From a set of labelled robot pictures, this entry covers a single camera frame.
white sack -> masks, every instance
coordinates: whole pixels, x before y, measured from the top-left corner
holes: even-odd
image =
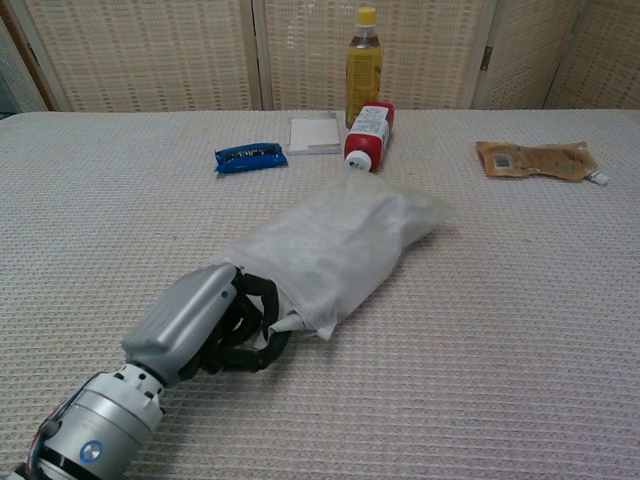
[[[431,195],[347,171],[243,235],[211,259],[273,280],[280,320],[271,331],[329,339],[391,274],[405,249],[451,214]]]

blue wrapper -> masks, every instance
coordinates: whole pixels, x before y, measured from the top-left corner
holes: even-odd
[[[287,165],[287,157],[277,143],[251,143],[218,150],[218,173],[238,173]]]

yellow liquid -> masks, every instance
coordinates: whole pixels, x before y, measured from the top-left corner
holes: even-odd
[[[381,73],[382,48],[378,37],[354,37],[347,50],[347,128],[351,128],[365,103],[378,100]]]

blue circular logo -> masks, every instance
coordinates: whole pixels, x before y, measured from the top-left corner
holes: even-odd
[[[102,443],[98,440],[91,440],[80,448],[80,460],[84,463],[95,462],[102,455]]]

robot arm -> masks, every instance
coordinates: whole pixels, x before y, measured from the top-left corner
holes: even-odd
[[[264,314],[248,296],[260,297]],[[182,277],[125,337],[126,364],[95,374],[60,405],[8,480],[119,479],[160,423],[166,388],[199,368],[255,372],[278,358],[290,334],[268,337],[278,313],[275,284],[231,264]],[[258,330],[265,348],[238,348]]]

